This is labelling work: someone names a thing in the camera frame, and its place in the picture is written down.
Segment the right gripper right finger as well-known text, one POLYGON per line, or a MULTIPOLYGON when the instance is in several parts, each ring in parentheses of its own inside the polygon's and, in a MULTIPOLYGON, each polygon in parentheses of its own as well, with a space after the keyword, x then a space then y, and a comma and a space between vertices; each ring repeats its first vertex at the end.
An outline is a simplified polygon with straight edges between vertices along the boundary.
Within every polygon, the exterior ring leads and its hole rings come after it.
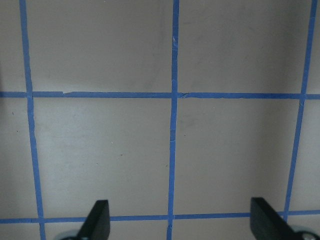
POLYGON ((257 240, 318 240, 308 230, 294 230, 262 197, 250 199, 250 230, 257 240))

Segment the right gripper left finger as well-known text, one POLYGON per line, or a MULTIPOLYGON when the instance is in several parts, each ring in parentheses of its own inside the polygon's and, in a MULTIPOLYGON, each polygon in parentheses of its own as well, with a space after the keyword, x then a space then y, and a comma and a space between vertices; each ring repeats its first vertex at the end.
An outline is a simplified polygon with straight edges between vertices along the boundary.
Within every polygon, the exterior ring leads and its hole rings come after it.
POLYGON ((110 232, 109 201, 97 200, 79 231, 75 235, 60 237, 59 240, 108 240, 110 232))

